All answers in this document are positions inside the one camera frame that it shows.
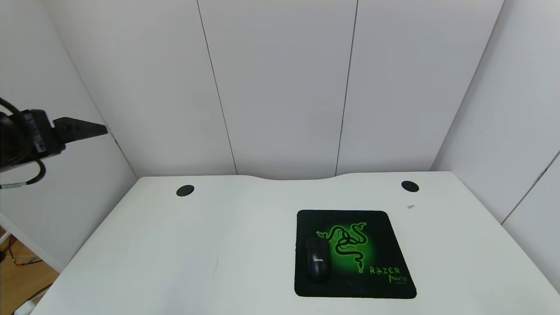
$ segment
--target computer mouse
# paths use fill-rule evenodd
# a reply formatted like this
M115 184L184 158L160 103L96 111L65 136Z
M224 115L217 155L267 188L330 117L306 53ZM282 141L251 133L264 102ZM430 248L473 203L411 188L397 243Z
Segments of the computer mouse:
M326 281L330 275L329 241L321 237L307 239L307 275L316 283Z

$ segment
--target green snake logo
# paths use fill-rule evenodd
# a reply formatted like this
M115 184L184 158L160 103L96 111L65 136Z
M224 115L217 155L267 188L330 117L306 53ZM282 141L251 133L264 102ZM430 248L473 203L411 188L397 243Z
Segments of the green snake logo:
M363 273L363 253L356 250L354 245L366 244L367 236L361 231L367 224L365 222L354 223L350 225L350 231L346 231L343 226L335 225L330 229L330 232L317 231L317 235L326 238L329 242L331 240L337 241L334 250L339 255L354 255L354 261L358 264L358 272Z

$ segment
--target desk surface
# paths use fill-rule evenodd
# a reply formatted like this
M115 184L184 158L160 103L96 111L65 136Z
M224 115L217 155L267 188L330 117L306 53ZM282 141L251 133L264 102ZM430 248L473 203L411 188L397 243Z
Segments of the desk surface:
M404 180L420 190L404 190ZM187 184L194 192L178 197ZM387 212L417 297L297 296L302 209ZM557 315L560 295L449 172L148 177L98 227L34 315L349 312Z

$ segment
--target black mouse pad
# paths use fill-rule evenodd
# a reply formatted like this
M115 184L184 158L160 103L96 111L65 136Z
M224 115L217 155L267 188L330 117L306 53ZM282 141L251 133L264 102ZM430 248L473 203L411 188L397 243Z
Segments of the black mouse pad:
M326 238L330 275L307 275L309 237ZM296 294L301 297L412 299L416 287L383 211L301 210L297 213Z

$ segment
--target wooden floor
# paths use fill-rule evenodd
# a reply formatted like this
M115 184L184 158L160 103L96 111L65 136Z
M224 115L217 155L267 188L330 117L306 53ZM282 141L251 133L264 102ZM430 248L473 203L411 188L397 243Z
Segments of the wooden floor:
M4 250L7 246L8 241L5 241L1 249ZM20 241L12 245L12 252L17 263L25 263L34 256ZM16 266L6 252L6 258L0 263L0 315L10 315L30 296L53 283L57 277L58 272L45 262Z

